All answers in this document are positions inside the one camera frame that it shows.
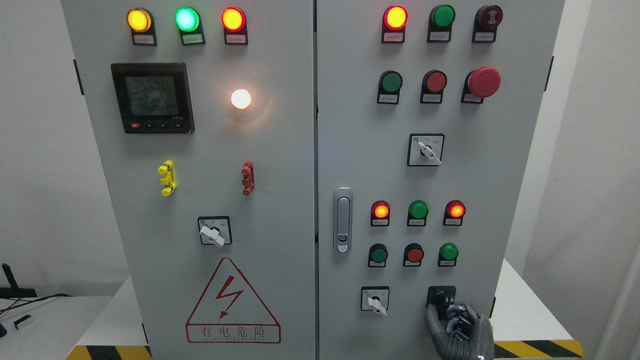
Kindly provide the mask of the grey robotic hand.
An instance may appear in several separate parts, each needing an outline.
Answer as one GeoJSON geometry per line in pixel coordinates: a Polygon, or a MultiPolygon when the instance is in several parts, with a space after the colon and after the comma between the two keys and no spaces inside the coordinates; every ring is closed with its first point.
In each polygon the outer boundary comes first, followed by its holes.
{"type": "Polygon", "coordinates": [[[438,319],[437,308],[428,303],[425,310],[425,324],[435,351],[442,360],[493,360],[495,344],[490,319],[479,315],[468,304],[463,305],[470,315],[475,315],[471,324],[469,339],[460,339],[447,333],[438,319]]]}

